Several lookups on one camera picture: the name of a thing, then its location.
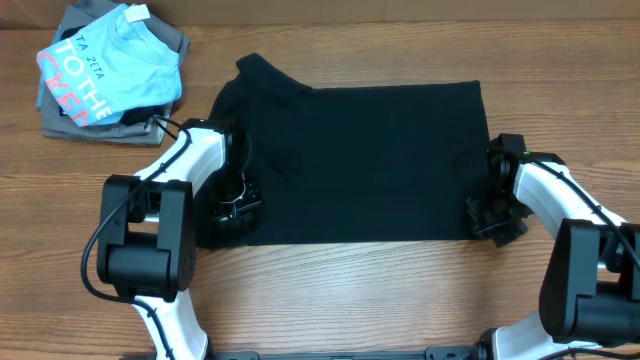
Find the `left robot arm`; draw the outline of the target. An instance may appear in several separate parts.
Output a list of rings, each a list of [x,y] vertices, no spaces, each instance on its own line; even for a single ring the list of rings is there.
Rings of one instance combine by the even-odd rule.
[[[262,198],[246,176],[251,138],[235,119],[190,118],[177,129],[150,166],[105,181],[81,279],[94,296],[138,311],[154,358],[212,359],[189,292],[196,251],[251,234]]]

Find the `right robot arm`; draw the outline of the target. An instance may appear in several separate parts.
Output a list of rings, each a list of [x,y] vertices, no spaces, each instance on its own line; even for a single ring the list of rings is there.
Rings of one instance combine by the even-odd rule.
[[[501,134],[487,149],[488,190],[467,201],[473,234],[504,246],[535,215],[554,246],[537,310],[486,331],[469,359],[619,359],[639,341],[639,227],[606,209],[554,153],[530,152]]]

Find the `black t-shirt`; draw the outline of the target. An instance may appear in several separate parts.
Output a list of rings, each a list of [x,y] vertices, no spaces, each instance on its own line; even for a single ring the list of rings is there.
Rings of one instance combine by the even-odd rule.
[[[312,88],[257,54],[237,68],[210,116],[249,135],[262,201],[203,247],[471,238],[466,202],[489,183],[479,82]]]

